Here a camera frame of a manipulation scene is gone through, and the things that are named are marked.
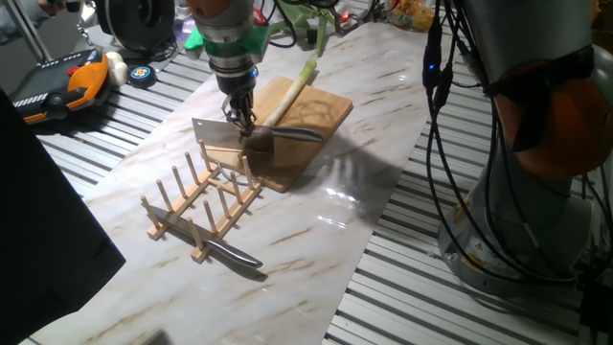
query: knife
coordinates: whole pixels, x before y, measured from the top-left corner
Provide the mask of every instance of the knife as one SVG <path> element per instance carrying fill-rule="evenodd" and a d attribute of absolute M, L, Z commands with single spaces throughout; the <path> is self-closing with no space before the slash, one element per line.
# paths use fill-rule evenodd
<path fill-rule="evenodd" d="M 155 215 L 158 221 L 162 222 L 163 224 L 167 224 L 171 228 L 185 235 L 188 235 L 190 237 L 192 236 L 192 231 L 190 231 L 190 226 L 188 225 L 188 222 L 185 219 L 177 215 L 173 215 L 172 213 L 168 211 L 162 210 L 159 207 L 155 207 L 155 206 L 150 206 L 150 207 L 153 210 L 153 214 Z M 194 224 L 194 226 L 195 226 L 196 231 L 200 234 L 200 239 L 208 243 L 213 249 L 218 251 L 223 256 L 241 265 L 246 265 L 246 266 L 254 267 L 254 268 L 261 267 L 262 263 L 260 260 L 250 256 L 247 253 L 244 253 L 234 248 L 232 245 L 228 243 L 219 241 L 218 239 L 216 239 L 216 236 L 209 230 L 201 226 L 198 226 L 196 224 Z"/>
<path fill-rule="evenodd" d="M 242 150 L 243 143 L 239 140 L 240 129 L 225 121 L 192 118 L 196 141 L 202 139 L 204 144 L 226 149 Z M 303 141 L 323 143 L 324 135 L 317 130 L 295 126 L 258 126 L 254 132 L 267 133 L 272 136 Z"/>

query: robotic arm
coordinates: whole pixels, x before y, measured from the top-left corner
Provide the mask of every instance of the robotic arm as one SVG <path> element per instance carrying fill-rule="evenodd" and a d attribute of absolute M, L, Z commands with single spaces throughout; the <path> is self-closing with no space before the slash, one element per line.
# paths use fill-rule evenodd
<path fill-rule="evenodd" d="M 188 0 L 200 34 L 209 41 L 207 54 L 216 74 L 219 89 L 228 95 L 226 118 L 248 136 L 253 130 L 253 89 L 256 63 L 261 62 L 267 38 L 257 52 L 244 48 L 245 40 L 260 40 L 253 35 L 253 0 Z"/>

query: white marble surface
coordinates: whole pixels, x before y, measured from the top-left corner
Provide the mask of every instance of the white marble surface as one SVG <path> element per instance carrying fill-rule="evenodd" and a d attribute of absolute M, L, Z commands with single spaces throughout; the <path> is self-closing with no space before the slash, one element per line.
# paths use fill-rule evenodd
<path fill-rule="evenodd" d="M 86 197 L 127 262 L 80 311 L 33 335 L 49 344 L 139 344 L 158 330 L 171 344 L 317 344 L 427 117 L 420 85 L 426 35 L 369 24 L 332 37 L 315 87 L 350 98 L 354 110 L 295 186 L 265 189 L 225 240 L 264 262 L 261 273 L 192 261 L 193 247 L 147 236 L 140 195 L 164 207 L 155 185 L 179 192 L 170 167 L 191 181 L 183 153 L 204 169 L 192 116 L 218 118 L 224 96 L 205 82 Z M 258 88 L 295 78 L 312 52 L 270 48 Z M 205 195 L 220 209 L 216 193 Z M 184 217 L 208 221 L 201 197 Z"/>

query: round black object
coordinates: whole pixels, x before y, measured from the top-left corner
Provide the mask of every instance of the round black object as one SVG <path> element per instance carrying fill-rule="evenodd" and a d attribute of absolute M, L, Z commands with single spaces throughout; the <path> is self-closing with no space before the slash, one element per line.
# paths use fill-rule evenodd
<path fill-rule="evenodd" d="M 130 85 L 145 89 L 157 82 L 157 75 L 155 74 L 155 70 L 149 66 L 141 66 L 136 67 L 130 71 L 130 74 L 127 76 L 127 80 Z"/>
<path fill-rule="evenodd" d="M 45 110 L 47 111 L 47 117 L 50 119 L 63 119 L 68 113 L 64 100 L 58 94 L 49 96 Z"/>
<path fill-rule="evenodd" d="M 97 6 L 102 31 L 129 51 L 152 54 L 172 37 L 174 0 L 99 0 Z"/>

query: metal grating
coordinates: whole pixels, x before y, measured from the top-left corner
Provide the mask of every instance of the metal grating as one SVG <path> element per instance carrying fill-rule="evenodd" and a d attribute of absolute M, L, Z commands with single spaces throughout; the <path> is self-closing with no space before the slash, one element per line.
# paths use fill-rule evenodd
<path fill-rule="evenodd" d="M 454 73 L 456 81 L 474 83 L 465 65 L 456 63 Z M 488 160 L 490 116 L 480 89 L 457 87 L 439 115 L 445 154 L 464 195 Z M 579 292 L 501 299 L 464 285 L 442 261 L 425 167 L 429 130 L 428 121 L 322 344 L 577 343 Z M 448 211 L 457 200 L 436 150 L 432 168 Z M 574 180 L 572 195 L 580 189 Z"/>
<path fill-rule="evenodd" d="M 208 57 L 190 60 L 181 52 L 147 90 L 114 88 L 101 106 L 62 121 L 33 127 L 80 196 L 85 196 L 126 155 L 182 104 L 212 72 Z"/>

